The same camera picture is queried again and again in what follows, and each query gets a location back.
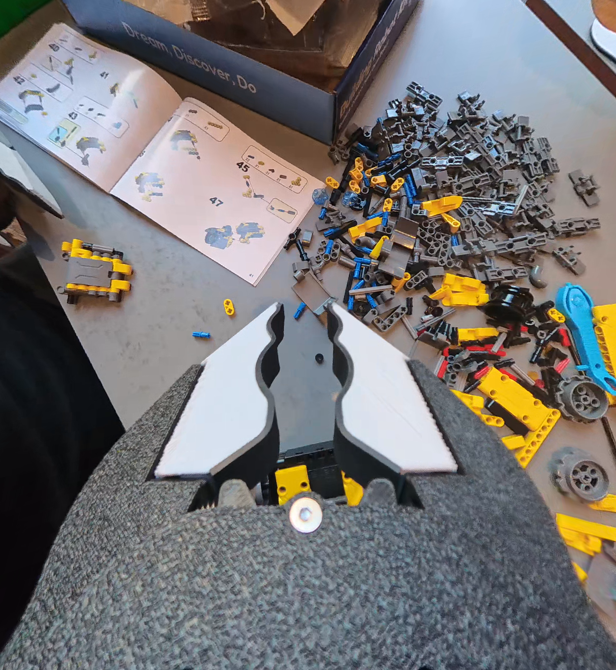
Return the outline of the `plastic bag of toy parts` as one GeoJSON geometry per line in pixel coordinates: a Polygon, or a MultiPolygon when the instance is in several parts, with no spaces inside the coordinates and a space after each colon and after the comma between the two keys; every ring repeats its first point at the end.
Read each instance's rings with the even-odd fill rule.
{"type": "Polygon", "coordinates": [[[331,91],[387,1],[130,1],[220,46],[331,91]]]}

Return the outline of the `dark blue cardboard box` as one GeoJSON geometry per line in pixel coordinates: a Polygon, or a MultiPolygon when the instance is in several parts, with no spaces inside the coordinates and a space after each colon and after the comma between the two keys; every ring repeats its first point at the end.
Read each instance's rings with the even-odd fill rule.
{"type": "Polygon", "coordinates": [[[126,1],[64,1],[79,29],[324,144],[333,144],[417,1],[388,1],[332,91],[238,54],[126,1]]]}

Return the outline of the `pile of toy parts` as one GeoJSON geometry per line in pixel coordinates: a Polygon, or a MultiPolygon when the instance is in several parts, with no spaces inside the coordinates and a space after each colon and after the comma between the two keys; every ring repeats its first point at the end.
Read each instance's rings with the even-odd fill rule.
{"type": "MultiPolygon", "coordinates": [[[[356,127],[331,148],[345,170],[313,192],[323,235],[317,254],[306,253],[311,232],[301,227],[284,244],[295,246],[301,260],[293,269],[295,289],[307,289],[309,281],[321,289],[322,266],[343,261],[350,273],[342,307],[409,358],[449,448],[475,457],[471,469],[484,470],[486,484],[494,485],[495,475],[502,480],[497,493],[476,494],[475,502],[461,492],[438,496],[475,513],[476,529],[457,527],[457,539],[492,550],[486,574],[503,575],[509,565],[511,580],[563,583],[567,545],[591,557],[587,571],[574,567],[588,595],[597,601],[603,588],[606,601],[616,603],[616,527],[563,514],[551,521],[536,512],[533,494],[523,502],[521,493],[527,484],[521,472],[551,431],[562,419],[574,422],[556,406],[557,383],[589,377],[577,369],[556,297],[539,303],[529,289],[546,288],[533,262],[538,253],[551,255],[580,275],[584,266],[566,241],[599,230],[600,221],[554,217],[550,187],[560,168],[528,117],[488,115],[481,96],[467,91],[457,101],[458,109],[440,119],[441,98],[412,82],[385,118],[356,127]],[[494,447],[504,464],[490,473],[489,457],[480,456],[485,443],[458,433],[461,407],[508,432],[502,444],[516,466],[494,447]]],[[[616,304],[594,304],[592,315],[616,378],[616,304]]],[[[609,408],[616,406],[605,393],[609,408]]],[[[607,413],[591,423],[602,424],[616,457],[607,413]]],[[[582,502],[616,514],[610,491],[601,501],[582,502]]]]}

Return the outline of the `open instruction booklet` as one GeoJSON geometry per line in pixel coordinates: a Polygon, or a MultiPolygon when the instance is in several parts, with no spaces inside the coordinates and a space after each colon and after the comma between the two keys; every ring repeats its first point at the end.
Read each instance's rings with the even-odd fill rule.
{"type": "Polygon", "coordinates": [[[147,65],[62,23],[0,80],[0,121],[253,285],[320,187],[147,65]]]}

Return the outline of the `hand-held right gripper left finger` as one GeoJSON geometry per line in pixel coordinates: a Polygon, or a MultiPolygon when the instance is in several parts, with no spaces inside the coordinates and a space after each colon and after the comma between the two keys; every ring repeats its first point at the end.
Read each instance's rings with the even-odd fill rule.
{"type": "Polygon", "coordinates": [[[285,313],[273,303],[208,356],[154,467],[155,479],[205,479],[218,490],[262,482],[279,456],[270,385],[279,372],[285,313]]]}

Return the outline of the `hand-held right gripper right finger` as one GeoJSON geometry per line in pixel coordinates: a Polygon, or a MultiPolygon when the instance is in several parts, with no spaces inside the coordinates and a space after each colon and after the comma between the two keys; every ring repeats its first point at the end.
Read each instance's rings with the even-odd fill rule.
{"type": "Polygon", "coordinates": [[[333,444],[346,476],[363,488],[387,479],[401,495],[408,475],[456,473],[409,358],[338,303],[328,306],[328,336],[342,386],[333,444]]]}

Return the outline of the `grey toy wheel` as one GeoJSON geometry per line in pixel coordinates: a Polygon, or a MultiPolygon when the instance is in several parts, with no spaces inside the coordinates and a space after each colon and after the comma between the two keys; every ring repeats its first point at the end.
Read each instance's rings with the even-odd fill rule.
{"type": "Polygon", "coordinates": [[[601,501],[608,495],[609,478],[605,469],[581,448],[567,446],[555,451],[548,471],[553,485],[565,495],[589,503],[601,501]]]}
{"type": "Polygon", "coordinates": [[[555,403],[564,418],[582,423],[600,420],[609,408],[605,390],[584,374],[559,381],[555,403]]]}

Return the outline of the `yellow grey toy brick assembly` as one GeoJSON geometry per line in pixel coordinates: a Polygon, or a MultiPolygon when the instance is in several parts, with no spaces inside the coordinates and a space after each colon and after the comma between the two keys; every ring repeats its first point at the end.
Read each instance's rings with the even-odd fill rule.
{"type": "Polygon", "coordinates": [[[120,302],[122,295],[130,290],[133,268],[124,262],[119,249],[73,239],[62,243],[61,252],[68,262],[68,271],[58,293],[68,297],[67,304],[76,304],[80,296],[120,302]]]}

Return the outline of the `light blue toy tool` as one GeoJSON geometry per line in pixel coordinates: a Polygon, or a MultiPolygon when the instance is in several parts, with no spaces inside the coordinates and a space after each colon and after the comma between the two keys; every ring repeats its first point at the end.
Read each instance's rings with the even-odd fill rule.
{"type": "Polygon", "coordinates": [[[566,318],[572,341],[577,349],[579,371],[602,389],[616,397],[616,378],[608,372],[593,325],[593,301],[580,285],[567,283],[556,294],[558,310],[566,318]]]}

